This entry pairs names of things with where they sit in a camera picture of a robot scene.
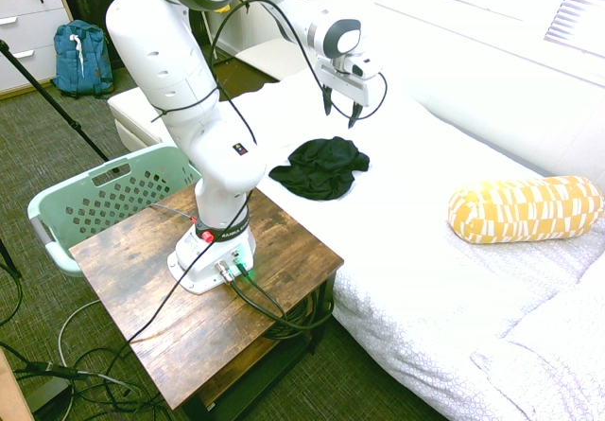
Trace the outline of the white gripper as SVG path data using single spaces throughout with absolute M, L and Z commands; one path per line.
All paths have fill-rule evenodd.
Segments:
M 323 107 L 326 115 L 332 111 L 332 90 L 336 90 L 354 101 L 348 128 L 351 129 L 363 112 L 363 106 L 373 104 L 373 78 L 363 79 L 357 75 L 337 71 L 327 59 L 317 59 L 317 77 L 323 85 Z

